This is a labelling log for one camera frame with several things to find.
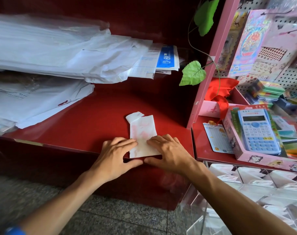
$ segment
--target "tile floor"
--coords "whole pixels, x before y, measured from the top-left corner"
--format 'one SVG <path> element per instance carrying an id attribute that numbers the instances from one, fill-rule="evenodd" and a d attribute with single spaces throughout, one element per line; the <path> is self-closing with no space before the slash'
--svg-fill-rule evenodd
<path id="1" fill-rule="evenodd" d="M 54 197 L 60 188 L 0 176 L 0 234 Z M 61 234 L 173 235 L 174 211 L 92 195 Z"/>

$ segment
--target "artificial leaf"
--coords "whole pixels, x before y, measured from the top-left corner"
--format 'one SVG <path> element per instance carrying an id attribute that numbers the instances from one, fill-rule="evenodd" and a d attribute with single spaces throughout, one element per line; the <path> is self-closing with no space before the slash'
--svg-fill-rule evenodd
<path id="1" fill-rule="evenodd" d="M 201 36 L 206 35 L 213 26 L 213 16 L 217 9 L 219 0 L 205 1 L 194 15 L 194 22 L 199 27 Z"/>
<path id="2" fill-rule="evenodd" d="M 198 61 L 193 61 L 182 70 L 183 76 L 179 86 L 197 85 L 206 77 L 206 72 L 202 69 Z"/>

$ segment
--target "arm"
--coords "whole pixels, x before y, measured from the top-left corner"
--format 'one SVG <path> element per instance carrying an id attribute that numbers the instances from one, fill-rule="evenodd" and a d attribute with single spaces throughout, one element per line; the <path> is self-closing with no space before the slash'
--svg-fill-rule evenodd
<path id="1" fill-rule="evenodd" d="M 297 232 L 272 213 L 215 177 L 206 166 L 194 160 L 177 138 L 155 136 L 148 140 L 163 156 L 145 163 L 187 177 L 213 207 L 233 235 L 297 235 Z"/>
<path id="2" fill-rule="evenodd" d="M 118 178 L 142 160 L 123 162 L 123 156 L 137 145 L 134 139 L 114 138 L 103 143 L 93 166 L 61 194 L 42 205 L 20 223 L 26 235 L 57 235 L 86 199 L 102 184 Z"/>

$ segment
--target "calculator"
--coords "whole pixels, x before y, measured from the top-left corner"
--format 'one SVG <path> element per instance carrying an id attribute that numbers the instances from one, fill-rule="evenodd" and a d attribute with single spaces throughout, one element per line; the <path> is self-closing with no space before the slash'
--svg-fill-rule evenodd
<path id="1" fill-rule="evenodd" d="M 278 155 L 281 148 L 272 131 L 270 118 L 265 109 L 239 110 L 243 140 L 248 151 Z"/>

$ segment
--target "finger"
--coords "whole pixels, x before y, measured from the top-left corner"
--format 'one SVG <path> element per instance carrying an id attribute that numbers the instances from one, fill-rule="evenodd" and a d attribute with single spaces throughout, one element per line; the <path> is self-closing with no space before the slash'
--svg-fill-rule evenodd
<path id="1" fill-rule="evenodd" d="M 104 142 L 103 142 L 103 146 L 102 146 L 102 150 L 103 150 L 104 148 L 106 148 L 108 145 L 110 145 L 110 143 L 111 143 L 111 140 L 104 141 Z"/>
<path id="2" fill-rule="evenodd" d="M 145 158 L 144 162 L 155 167 L 160 167 L 160 168 L 163 167 L 163 161 L 157 158 L 153 158 L 153 157 Z"/>
<path id="3" fill-rule="evenodd" d="M 177 139 L 176 137 L 174 137 L 174 141 L 177 142 L 177 143 L 179 143 L 179 144 L 181 144 L 180 141 L 179 141 L 179 139 Z"/>
<path id="4" fill-rule="evenodd" d="M 125 155 L 127 152 L 129 152 L 131 149 L 133 149 L 135 146 L 138 145 L 138 142 L 131 142 L 126 145 L 123 145 L 122 148 L 122 156 Z"/>
<path id="5" fill-rule="evenodd" d="M 117 146 L 123 146 L 123 145 L 126 145 L 128 143 L 131 143 L 131 142 L 136 142 L 137 140 L 134 139 L 134 138 L 130 138 L 130 139 L 126 139 L 126 140 L 123 140 L 121 141 L 120 143 L 117 144 Z"/>
<path id="6" fill-rule="evenodd" d="M 164 135 L 163 138 L 170 142 L 174 142 L 174 139 L 169 134 Z"/>
<path id="7" fill-rule="evenodd" d="M 154 148 L 156 148 L 160 153 L 162 153 L 162 149 L 160 147 L 160 142 L 154 140 L 154 139 L 149 139 L 146 141 L 146 143 Z"/>
<path id="8" fill-rule="evenodd" d="M 167 141 L 166 139 L 164 139 L 162 136 L 159 136 L 159 135 L 154 136 L 151 139 L 154 139 L 154 140 L 156 140 L 158 142 L 166 142 Z"/>
<path id="9" fill-rule="evenodd" d="M 123 137 L 116 137 L 112 140 L 111 142 L 111 145 L 116 145 L 117 143 L 123 141 L 123 140 L 126 140 L 126 138 L 123 138 Z"/>
<path id="10" fill-rule="evenodd" d="M 139 159 L 133 159 L 130 162 L 124 163 L 125 164 L 125 168 L 126 168 L 126 172 L 134 167 L 140 166 L 143 164 L 142 160 Z"/>

